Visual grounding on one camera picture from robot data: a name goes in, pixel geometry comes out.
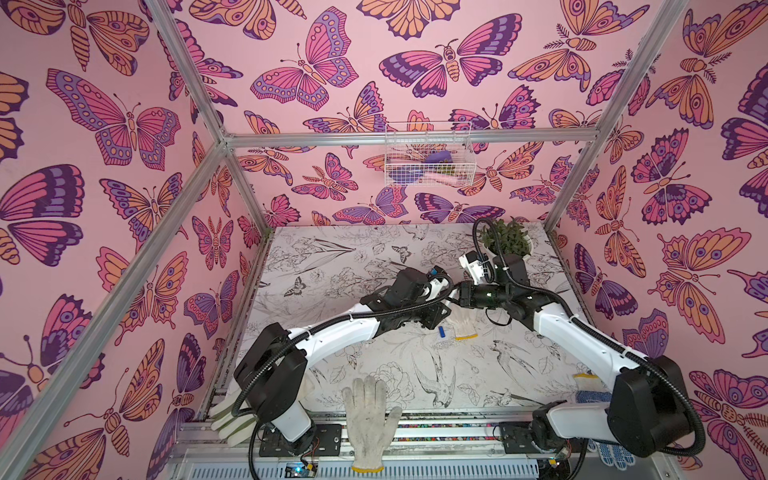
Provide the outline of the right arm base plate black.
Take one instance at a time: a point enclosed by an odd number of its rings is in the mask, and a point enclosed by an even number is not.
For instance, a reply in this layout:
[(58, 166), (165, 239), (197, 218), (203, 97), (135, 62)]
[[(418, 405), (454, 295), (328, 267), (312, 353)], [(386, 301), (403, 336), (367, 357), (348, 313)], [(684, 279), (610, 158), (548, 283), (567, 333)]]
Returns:
[(534, 442), (530, 424), (526, 422), (501, 422), (499, 439), (506, 454), (541, 454)]

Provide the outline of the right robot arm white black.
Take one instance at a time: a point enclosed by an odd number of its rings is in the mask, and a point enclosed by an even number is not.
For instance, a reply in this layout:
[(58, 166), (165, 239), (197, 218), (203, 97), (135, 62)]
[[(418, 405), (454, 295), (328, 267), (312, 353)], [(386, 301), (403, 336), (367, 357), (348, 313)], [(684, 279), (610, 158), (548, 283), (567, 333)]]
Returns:
[(657, 452), (693, 457), (703, 451), (705, 428), (674, 361), (618, 343), (582, 321), (557, 293), (515, 280), (504, 261), (471, 251), (460, 265), (470, 276), (459, 286), (462, 307), (503, 309), (581, 362), (611, 393), (608, 401), (559, 401), (536, 410), (530, 431), (538, 449), (581, 438), (617, 444), (638, 457)]

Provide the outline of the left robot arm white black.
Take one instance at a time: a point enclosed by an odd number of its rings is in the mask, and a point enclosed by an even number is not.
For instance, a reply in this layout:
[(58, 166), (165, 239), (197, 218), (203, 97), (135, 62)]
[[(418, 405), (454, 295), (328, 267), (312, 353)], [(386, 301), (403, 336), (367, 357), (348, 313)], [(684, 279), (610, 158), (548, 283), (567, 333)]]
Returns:
[(435, 267), (401, 270), (394, 283), (362, 297), (349, 310), (318, 324), (288, 330), (275, 322), (257, 337), (235, 369), (239, 392), (230, 414), (253, 417), (297, 442), (314, 429), (300, 404), (306, 370), (328, 356), (367, 342), (408, 322), (435, 327), (450, 314), (445, 305), (454, 284)]

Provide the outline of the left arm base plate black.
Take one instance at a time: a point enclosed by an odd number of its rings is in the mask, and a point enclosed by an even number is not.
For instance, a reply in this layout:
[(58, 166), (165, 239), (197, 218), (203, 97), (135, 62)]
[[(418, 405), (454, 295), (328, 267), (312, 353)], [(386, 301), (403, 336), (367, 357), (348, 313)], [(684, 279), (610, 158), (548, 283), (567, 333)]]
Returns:
[(313, 424), (295, 441), (288, 441), (277, 430), (269, 430), (262, 436), (259, 447), (260, 457), (337, 457), (340, 455), (342, 440), (341, 424)]

